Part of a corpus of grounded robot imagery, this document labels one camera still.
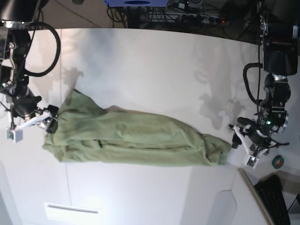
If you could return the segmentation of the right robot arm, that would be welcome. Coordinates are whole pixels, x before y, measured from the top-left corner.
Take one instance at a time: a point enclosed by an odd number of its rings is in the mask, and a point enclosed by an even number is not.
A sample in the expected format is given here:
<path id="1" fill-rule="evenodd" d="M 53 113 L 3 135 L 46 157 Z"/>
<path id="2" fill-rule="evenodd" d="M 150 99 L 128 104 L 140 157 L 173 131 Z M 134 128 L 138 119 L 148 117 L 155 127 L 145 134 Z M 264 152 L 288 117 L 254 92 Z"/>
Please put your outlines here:
<path id="1" fill-rule="evenodd" d="M 20 117 L 25 123 L 32 122 L 53 134 L 58 128 L 58 107 L 49 105 L 41 109 L 40 96 L 34 96 L 28 87 L 29 77 L 43 77 L 56 66 L 61 50 L 57 31 L 49 24 L 39 21 L 46 0 L 2 0 L 0 2 L 0 60 L 8 60 L 10 66 L 0 66 L 0 92 L 6 96 L 9 107 L 10 127 L 8 133 L 16 132 L 18 127 L 14 118 Z M 31 72 L 25 68 L 33 35 L 29 31 L 37 28 L 49 30 L 56 41 L 56 53 L 52 64 L 43 72 Z"/>

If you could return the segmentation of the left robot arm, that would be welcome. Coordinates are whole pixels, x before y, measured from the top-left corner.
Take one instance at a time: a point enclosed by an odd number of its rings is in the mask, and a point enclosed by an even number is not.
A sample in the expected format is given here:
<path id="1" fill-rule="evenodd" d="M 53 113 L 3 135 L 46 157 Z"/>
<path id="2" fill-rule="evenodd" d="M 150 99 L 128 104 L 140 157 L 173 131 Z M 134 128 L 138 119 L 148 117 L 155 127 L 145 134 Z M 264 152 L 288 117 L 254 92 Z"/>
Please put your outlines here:
<path id="1" fill-rule="evenodd" d="M 298 72 L 298 41 L 300 38 L 300 2 L 298 0 L 262 1 L 258 11 L 258 62 L 243 68 L 247 94 L 256 105 L 256 120 L 239 117 L 238 131 L 248 137 L 252 151 L 282 146 L 272 135 L 282 133 L 289 121 L 285 105 L 291 90 L 288 77 Z M 265 99 L 254 97 L 249 88 L 248 70 L 258 68 L 267 72 L 264 81 Z"/>

